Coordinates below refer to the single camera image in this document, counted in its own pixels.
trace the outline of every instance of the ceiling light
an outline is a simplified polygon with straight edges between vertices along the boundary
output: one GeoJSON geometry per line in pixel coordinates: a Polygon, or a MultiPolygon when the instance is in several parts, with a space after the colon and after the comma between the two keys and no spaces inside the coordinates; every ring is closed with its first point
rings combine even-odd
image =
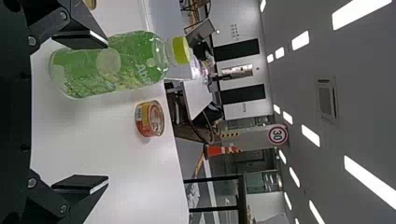
{"type": "Polygon", "coordinates": [[[301,131],[303,135],[309,139],[313,144],[315,144],[317,147],[320,147],[320,137],[316,133],[312,132],[309,128],[306,126],[302,125],[301,126],[301,131]]]}
{"type": "Polygon", "coordinates": [[[285,192],[284,194],[285,194],[286,203],[288,204],[289,210],[291,211],[291,203],[290,203],[290,200],[289,200],[288,193],[285,192]]]}
{"type": "Polygon", "coordinates": [[[280,178],[280,175],[276,175],[276,179],[277,179],[277,184],[279,185],[280,188],[282,188],[283,184],[282,184],[282,179],[280,178]]]}
{"type": "Polygon", "coordinates": [[[338,30],[391,2],[392,0],[352,0],[332,14],[332,28],[338,30]]]}
{"type": "Polygon", "coordinates": [[[268,63],[271,63],[271,62],[273,62],[273,61],[274,61],[274,54],[268,55],[268,56],[267,56],[267,62],[268,62],[268,63]]]}
{"type": "Polygon", "coordinates": [[[291,40],[291,47],[293,50],[297,50],[302,48],[303,46],[309,44],[309,32],[305,31],[299,36],[295,37],[293,40],[291,40]]]}
{"type": "Polygon", "coordinates": [[[309,208],[311,209],[312,214],[314,214],[314,217],[317,219],[318,224],[326,224],[323,221],[323,218],[320,216],[318,209],[315,207],[315,205],[311,201],[309,201],[309,208]]]}
{"type": "Polygon", "coordinates": [[[283,47],[280,49],[277,49],[275,51],[275,56],[277,59],[280,59],[281,57],[285,56],[285,49],[283,47]]]}
{"type": "Polygon", "coordinates": [[[286,165],[287,160],[286,160],[285,154],[283,154],[283,152],[281,150],[279,150],[279,157],[283,161],[283,163],[286,165]]]}
{"type": "Polygon", "coordinates": [[[293,125],[293,117],[288,114],[286,111],[283,111],[283,119],[287,121],[289,124],[293,125]]]}
{"type": "Polygon", "coordinates": [[[294,173],[293,168],[290,167],[289,172],[290,172],[291,178],[293,178],[293,180],[294,180],[294,183],[296,183],[297,188],[300,188],[300,179],[297,177],[296,173],[294,173]]]}
{"type": "Polygon", "coordinates": [[[364,169],[348,156],[344,157],[346,170],[355,176],[364,186],[370,189],[379,198],[384,200],[390,207],[396,210],[396,190],[384,183],[375,175],[364,169]]]}
{"type": "Polygon", "coordinates": [[[280,107],[277,106],[277,105],[274,105],[274,111],[275,111],[277,114],[280,114],[280,107]]]}
{"type": "Polygon", "coordinates": [[[265,5],[267,5],[267,1],[266,0],[262,0],[262,3],[260,4],[260,11],[261,12],[264,12],[265,5]]]}

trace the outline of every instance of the white table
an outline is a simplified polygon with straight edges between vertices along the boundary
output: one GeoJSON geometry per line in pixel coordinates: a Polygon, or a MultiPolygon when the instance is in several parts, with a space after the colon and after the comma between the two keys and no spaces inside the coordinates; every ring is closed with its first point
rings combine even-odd
{"type": "MultiPolygon", "coordinates": [[[[145,0],[148,28],[162,38],[184,35],[184,22],[178,0],[145,0]]],[[[169,69],[168,78],[192,78],[191,68],[186,66],[169,69]]],[[[187,112],[195,119],[213,100],[202,77],[181,84],[187,112]]]]}
{"type": "MultiPolygon", "coordinates": [[[[140,0],[100,1],[93,15],[107,35],[114,35],[146,29],[142,7],[140,0]]],[[[73,174],[109,176],[109,187],[86,223],[187,224],[187,200],[163,84],[70,100],[55,90],[48,72],[50,54],[60,47],[48,41],[32,57],[31,167],[48,184],[73,174]],[[165,131],[162,137],[147,139],[135,127],[134,109],[153,99],[163,106],[165,131]]]]}
{"type": "Polygon", "coordinates": [[[181,83],[181,88],[191,120],[195,119],[213,101],[213,95],[209,92],[203,77],[184,81],[181,83]]]}

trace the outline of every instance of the speed limit sign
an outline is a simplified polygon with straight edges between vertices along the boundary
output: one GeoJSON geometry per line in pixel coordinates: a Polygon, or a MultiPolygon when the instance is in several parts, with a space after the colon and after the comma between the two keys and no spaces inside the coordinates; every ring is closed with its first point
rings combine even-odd
{"type": "Polygon", "coordinates": [[[280,146],[288,141],[289,134],[285,128],[277,126],[270,130],[268,138],[274,145],[280,146]]]}

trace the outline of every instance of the food can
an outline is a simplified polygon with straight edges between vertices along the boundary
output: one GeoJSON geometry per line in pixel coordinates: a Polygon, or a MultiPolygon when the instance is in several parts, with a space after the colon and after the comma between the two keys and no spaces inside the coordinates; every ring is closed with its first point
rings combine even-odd
{"type": "Polygon", "coordinates": [[[161,136],[164,130],[163,108],[158,101],[145,102],[134,112],[136,127],[145,137],[161,136]]]}

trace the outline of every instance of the green lid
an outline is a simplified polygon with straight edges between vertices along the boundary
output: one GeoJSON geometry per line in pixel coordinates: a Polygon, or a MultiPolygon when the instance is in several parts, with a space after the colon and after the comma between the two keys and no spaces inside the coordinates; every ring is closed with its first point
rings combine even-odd
{"type": "Polygon", "coordinates": [[[178,36],[173,38],[173,49],[177,63],[184,64],[190,63],[189,43],[186,37],[178,36]]]}

